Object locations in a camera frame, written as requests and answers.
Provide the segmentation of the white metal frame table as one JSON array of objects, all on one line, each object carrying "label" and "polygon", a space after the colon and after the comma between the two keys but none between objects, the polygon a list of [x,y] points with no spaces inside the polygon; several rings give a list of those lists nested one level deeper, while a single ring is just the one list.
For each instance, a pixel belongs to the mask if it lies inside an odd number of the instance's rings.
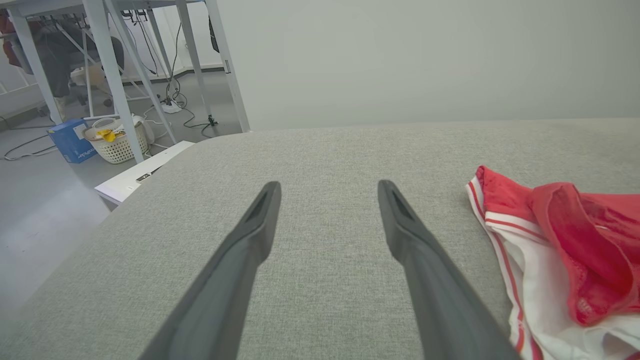
[{"label": "white metal frame table", "polygon": [[164,6],[177,7],[180,22],[182,23],[183,36],[188,44],[192,68],[198,79],[202,101],[206,110],[209,110],[210,104],[207,99],[207,88],[202,80],[201,62],[198,57],[187,6],[189,3],[214,5],[215,0],[0,0],[0,8],[6,9],[10,14],[11,22],[16,30],[16,36],[18,36],[23,46],[27,61],[33,70],[34,77],[38,82],[39,89],[50,111],[50,118],[57,125],[61,125],[62,119],[53,93],[50,90],[50,84],[46,78],[37,48],[35,47],[35,41],[29,27],[28,19],[35,16],[52,16],[55,14],[65,15],[78,13],[87,16],[92,30],[93,41],[96,44],[99,57],[102,60],[103,70],[112,94],[114,108],[123,121],[125,134],[131,146],[135,161],[141,163],[145,158],[140,149],[140,143],[135,131],[135,123],[131,116],[130,105],[122,85],[121,71],[118,68],[115,57],[108,23],[108,19],[112,18],[119,34],[123,36],[122,44],[132,57],[132,62],[135,70],[140,75],[142,84],[149,94],[153,93],[151,80],[143,68],[140,56],[133,47],[133,40],[128,30],[125,29],[125,23],[121,16],[121,10],[134,10],[137,7],[137,3],[148,3],[151,9]]}]

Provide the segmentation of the white plastic laundry basket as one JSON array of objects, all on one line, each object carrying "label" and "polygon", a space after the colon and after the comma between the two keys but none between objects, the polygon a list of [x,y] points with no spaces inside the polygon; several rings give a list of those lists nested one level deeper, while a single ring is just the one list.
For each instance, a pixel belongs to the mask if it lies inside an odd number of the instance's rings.
[{"label": "white plastic laundry basket", "polygon": [[[96,131],[110,129],[118,135],[114,142],[96,137]],[[105,117],[98,119],[83,131],[83,136],[94,147],[98,155],[110,164],[121,164],[135,158],[130,139],[120,118]]]}]

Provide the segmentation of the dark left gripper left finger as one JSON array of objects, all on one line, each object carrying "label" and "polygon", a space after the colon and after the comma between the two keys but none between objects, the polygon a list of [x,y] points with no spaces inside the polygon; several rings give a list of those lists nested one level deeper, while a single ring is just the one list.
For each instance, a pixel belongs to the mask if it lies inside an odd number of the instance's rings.
[{"label": "dark left gripper left finger", "polygon": [[270,255],[281,184],[266,183],[139,360],[235,360],[258,268]]}]

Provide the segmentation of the person in dark clothes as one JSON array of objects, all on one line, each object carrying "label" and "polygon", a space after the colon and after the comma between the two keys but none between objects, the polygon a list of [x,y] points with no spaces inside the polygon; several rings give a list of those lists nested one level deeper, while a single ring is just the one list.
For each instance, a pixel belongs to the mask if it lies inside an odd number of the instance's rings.
[{"label": "person in dark clothes", "polygon": [[[82,45],[84,34],[77,23],[58,20],[58,24],[73,41]],[[73,57],[75,54],[82,55],[82,52],[57,27],[49,27],[40,22],[29,22],[29,26],[50,91],[61,121],[64,122],[67,120],[66,97],[70,95],[71,72],[75,69]],[[122,43],[118,38],[111,37],[111,40],[118,66],[124,68],[125,54]]]}]

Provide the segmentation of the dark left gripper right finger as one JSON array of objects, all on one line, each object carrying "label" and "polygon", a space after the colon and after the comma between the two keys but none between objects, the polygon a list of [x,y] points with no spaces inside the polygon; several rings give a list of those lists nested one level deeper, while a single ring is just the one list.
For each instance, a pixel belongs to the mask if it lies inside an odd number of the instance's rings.
[{"label": "dark left gripper right finger", "polygon": [[400,189],[383,179],[377,193],[386,243],[404,270],[425,360],[521,360]]}]

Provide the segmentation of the white low flat board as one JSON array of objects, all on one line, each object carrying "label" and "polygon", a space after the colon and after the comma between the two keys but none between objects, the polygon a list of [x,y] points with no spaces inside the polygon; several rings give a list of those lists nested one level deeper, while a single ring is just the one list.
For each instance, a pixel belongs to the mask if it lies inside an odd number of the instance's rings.
[{"label": "white low flat board", "polygon": [[195,145],[194,142],[181,141],[106,180],[94,187],[94,190],[100,200],[112,211],[119,207],[130,194],[140,187],[144,180],[150,178],[153,173],[169,162],[169,160],[193,145]]}]

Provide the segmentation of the blue cardboard box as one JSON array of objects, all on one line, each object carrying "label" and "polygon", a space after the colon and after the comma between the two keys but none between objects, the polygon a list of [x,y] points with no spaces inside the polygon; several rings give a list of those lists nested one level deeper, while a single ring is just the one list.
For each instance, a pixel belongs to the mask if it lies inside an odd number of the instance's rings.
[{"label": "blue cardboard box", "polygon": [[84,130],[88,128],[86,120],[76,118],[50,127],[46,134],[68,163],[80,164],[97,153],[83,136]]}]

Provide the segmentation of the red hanging cloth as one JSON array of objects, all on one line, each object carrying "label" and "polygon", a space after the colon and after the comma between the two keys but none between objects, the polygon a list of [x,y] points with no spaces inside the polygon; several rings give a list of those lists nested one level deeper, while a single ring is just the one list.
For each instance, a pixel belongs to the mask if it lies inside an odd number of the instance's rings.
[{"label": "red hanging cloth", "polygon": [[[10,20],[9,12],[5,8],[0,8],[0,34],[3,34],[3,35],[15,34],[15,27],[13,26],[13,23]],[[3,41],[2,47],[9,64],[12,66],[21,68],[22,66],[13,50],[13,45],[11,44],[9,39],[5,39]]]}]

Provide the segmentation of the red basketball jersey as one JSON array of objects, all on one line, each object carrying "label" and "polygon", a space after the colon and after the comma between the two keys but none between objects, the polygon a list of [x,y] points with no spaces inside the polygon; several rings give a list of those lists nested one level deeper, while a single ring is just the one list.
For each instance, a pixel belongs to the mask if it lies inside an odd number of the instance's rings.
[{"label": "red basketball jersey", "polygon": [[640,360],[640,194],[530,188],[486,166],[465,189],[523,360]]}]

